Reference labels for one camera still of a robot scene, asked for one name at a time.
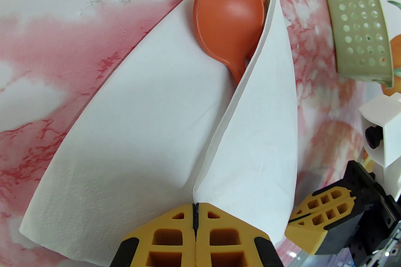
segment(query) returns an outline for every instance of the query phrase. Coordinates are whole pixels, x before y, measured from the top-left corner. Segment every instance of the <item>pink marble surface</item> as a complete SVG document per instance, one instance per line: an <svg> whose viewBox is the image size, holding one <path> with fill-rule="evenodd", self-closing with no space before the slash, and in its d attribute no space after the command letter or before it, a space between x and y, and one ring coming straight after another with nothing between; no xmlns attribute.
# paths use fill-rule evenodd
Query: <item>pink marble surface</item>
<svg viewBox="0 0 401 267"><path fill-rule="evenodd" d="M24 239L20 220L53 154L105 79L181 0L88 0L74 18L0 0L0 266L89 266ZM62 0L64 4L73 0ZM281 0L299 115L296 197L342 176L362 148L364 84L338 76L326 0ZM285 265L299 251L278 249Z"/></svg>

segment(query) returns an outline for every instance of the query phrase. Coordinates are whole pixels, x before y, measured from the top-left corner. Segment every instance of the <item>folded napkin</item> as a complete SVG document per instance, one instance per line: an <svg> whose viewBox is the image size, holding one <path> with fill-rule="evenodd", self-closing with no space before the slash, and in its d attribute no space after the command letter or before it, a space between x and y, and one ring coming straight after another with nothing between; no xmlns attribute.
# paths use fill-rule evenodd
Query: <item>folded napkin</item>
<svg viewBox="0 0 401 267"><path fill-rule="evenodd" d="M279 0L236 89L196 42L192 4L168 14L87 105L35 191L20 227L26 237L106 266L124 234L192 202L212 203L274 243L284 237L297 101Z"/></svg>

